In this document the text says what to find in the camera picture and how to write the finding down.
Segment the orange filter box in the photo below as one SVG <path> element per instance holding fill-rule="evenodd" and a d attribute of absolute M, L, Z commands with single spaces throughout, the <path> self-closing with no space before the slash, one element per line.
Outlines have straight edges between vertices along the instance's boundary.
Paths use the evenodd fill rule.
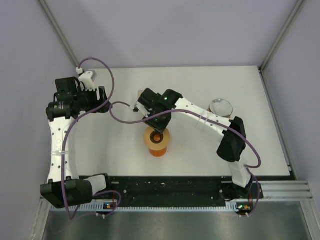
<path fill-rule="evenodd" d="M 145 90 L 139 90 L 138 91 L 138 100 L 137 102 L 140 103 L 142 106 L 145 106 L 148 103 L 148 100 L 146 99 L 145 96 Z"/>

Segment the orange liquid glass flask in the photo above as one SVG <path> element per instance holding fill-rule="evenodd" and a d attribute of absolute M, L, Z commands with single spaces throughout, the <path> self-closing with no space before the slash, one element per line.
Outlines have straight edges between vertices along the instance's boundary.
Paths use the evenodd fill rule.
<path fill-rule="evenodd" d="M 156 134 L 151 138 L 152 145 L 149 152 L 154 157 L 162 157 L 167 152 L 167 145 L 164 145 L 163 135 Z"/>

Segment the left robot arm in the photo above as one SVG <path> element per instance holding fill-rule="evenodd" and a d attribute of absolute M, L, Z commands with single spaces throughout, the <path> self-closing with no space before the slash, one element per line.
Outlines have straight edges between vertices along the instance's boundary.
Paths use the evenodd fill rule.
<path fill-rule="evenodd" d="M 81 112 L 107 113 L 105 88 L 95 87 L 94 77 L 81 75 L 55 80 L 56 93 L 46 115 L 51 132 L 51 162 L 40 194 L 55 208 L 88 204 L 97 193 L 109 198 L 114 187 L 105 174 L 80 179 L 75 160 L 75 130 Z"/>

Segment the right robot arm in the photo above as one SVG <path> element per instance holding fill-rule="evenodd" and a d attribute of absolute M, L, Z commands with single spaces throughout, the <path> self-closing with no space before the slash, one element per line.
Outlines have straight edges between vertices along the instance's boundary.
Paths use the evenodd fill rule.
<path fill-rule="evenodd" d="M 191 103 L 181 93 L 172 89 L 163 94 L 155 93 L 150 88 L 139 90 L 134 111 L 141 112 L 145 123 L 153 129 L 149 138 L 155 144 L 159 144 L 169 135 L 167 127 L 172 118 L 187 121 L 213 135 L 219 143 L 217 155 L 228 162 L 234 194 L 245 198 L 251 193 L 251 176 L 245 164 L 241 163 L 241 154 L 246 148 L 246 131 L 241 118 L 229 119 L 215 115 Z"/>

